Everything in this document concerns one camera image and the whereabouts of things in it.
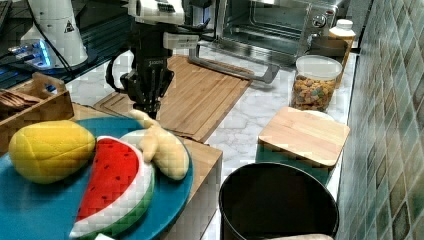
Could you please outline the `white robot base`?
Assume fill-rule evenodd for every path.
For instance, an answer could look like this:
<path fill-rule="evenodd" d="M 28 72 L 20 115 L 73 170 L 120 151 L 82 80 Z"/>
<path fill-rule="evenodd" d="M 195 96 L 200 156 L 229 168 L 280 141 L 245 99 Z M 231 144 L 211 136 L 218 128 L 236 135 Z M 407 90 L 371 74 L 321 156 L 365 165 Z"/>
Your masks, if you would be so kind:
<path fill-rule="evenodd" d="M 35 45 L 36 57 L 27 64 L 40 70 L 76 67 L 88 59 L 71 0 L 27 0 L 33 26 L 21 38 Z"/>

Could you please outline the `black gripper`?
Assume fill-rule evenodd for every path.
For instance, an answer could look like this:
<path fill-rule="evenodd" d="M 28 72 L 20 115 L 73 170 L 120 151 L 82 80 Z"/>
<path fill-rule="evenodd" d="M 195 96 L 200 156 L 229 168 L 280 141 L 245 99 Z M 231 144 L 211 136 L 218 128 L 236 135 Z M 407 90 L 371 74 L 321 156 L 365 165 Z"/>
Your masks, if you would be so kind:
<path fill-rule="evenodd" d="M 130 50 L 134 54 L 132 71 L 125 77 L 126 91 L 134 102 L 134 109 L 146 112 L 149 102 L 141 87 L 153 87 L 153 110 L 149 116 L 156 118 L 174 72 L 168 69 L 172 51 L 164 46 L 164 34 L 171 32 L 173 25 L 134 23 L 131 27 Z"/>

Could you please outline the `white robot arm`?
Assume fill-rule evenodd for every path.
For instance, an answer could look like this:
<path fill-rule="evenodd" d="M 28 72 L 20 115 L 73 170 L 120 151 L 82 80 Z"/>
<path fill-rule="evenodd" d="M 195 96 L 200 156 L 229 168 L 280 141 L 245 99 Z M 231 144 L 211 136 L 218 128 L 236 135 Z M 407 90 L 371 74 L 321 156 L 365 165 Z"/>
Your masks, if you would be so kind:
<path fill-rule="evenodd" d="M 129 0 L 128 14 L 135 20 L 130 35 L 134 58 L 121 82 L 133 108 L 155 119 L 174 78 L 168 59 L 174 49 L 195 48 L 200 36 L 209 32 L 210 19 L 187 25 L 182 0 Z"/>

